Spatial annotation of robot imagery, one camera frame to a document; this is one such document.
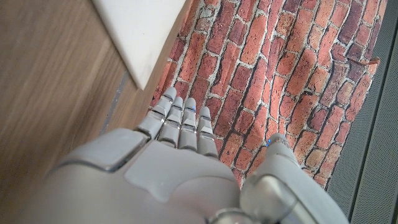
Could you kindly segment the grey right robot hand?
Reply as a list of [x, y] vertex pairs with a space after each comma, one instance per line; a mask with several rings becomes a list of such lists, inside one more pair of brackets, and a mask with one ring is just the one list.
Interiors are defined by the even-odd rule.
[[69, 153], [16, 223], [346, 223], [299, 166], [287, 138], [267, 141], [239, 185], [218, 159], [210, 111], [168, 88], [133, 130], [115, 129]]

